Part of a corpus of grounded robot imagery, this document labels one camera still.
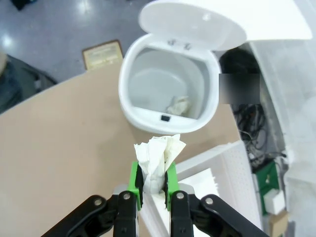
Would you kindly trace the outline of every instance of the crumpled tissue paper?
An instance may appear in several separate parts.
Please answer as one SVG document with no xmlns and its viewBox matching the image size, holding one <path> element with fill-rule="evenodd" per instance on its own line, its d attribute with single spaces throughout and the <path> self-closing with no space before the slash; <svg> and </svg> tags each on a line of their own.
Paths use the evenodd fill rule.
<svg viewBox="0 0 316 237">
<path fill-rule="evenodd" d="M 181 116 L 185 114 L 190 108 L 190 102 L 188 96 L 175 97 L 172 101 L 172 105 L 166 110 L 168 114 Z"/>
<path fill-rule="evenodd" d="M 165 172 L 185 146 L 180 141 L 180 134 L 152 137 L 148 143 L 134 145 L 138 164 L 143 171 L 145 193 L 158 194 L 162 190 Z"/>
</svg>

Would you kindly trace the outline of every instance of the tangled wires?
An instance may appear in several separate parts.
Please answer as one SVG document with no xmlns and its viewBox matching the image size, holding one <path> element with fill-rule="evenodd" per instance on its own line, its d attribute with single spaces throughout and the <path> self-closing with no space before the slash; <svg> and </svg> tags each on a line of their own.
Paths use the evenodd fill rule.
<svg viewBox="0 0 316 237">
<path fill-rule="evenodd" d="M 268 130 L 261 105 L 239 105 L 234 110 L 241 139 L 244 141 L 253 168 L 266 158 Z"/>
</svg>

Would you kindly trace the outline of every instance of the small black sensor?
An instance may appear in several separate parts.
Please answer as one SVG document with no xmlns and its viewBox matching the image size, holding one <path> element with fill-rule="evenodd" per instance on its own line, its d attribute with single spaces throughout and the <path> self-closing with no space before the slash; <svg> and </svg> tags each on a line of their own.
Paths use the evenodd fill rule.
<svg viewBox="0 0 316 237">
<path fill-rule="evenodd" d="M 166 116 L 166 115 L 161 115 L 161 120 L 162 120 L 162 121 L 169 122 L 169 121 L 170 121 L 170 117 L 169 117 L 169 116 Z"/>
</svg>

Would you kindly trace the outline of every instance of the white box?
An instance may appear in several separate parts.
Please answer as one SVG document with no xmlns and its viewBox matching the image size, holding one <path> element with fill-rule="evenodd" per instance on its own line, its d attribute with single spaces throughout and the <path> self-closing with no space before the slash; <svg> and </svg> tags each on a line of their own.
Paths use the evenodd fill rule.
<svg viewBox="0 0 316 237">
<path fill-rule="evenodd" d="M 263 196 L 266 211 L 278 215 L 285 209 L 285 198 L 283 190 L 271 189 Z"/>
</svg>

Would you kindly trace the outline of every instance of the framed sign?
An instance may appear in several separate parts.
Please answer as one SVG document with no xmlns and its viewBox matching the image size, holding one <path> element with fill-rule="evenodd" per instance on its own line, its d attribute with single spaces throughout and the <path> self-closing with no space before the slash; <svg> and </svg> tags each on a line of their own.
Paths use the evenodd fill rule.
<svg viewBox="0 0 316 237">
<path fill-rule="evenodd" d="M 87 71 L 123 60 L 122 48 L 117 39 L 86 48 L 82 51 L 82 55 Z"/>
</svg>

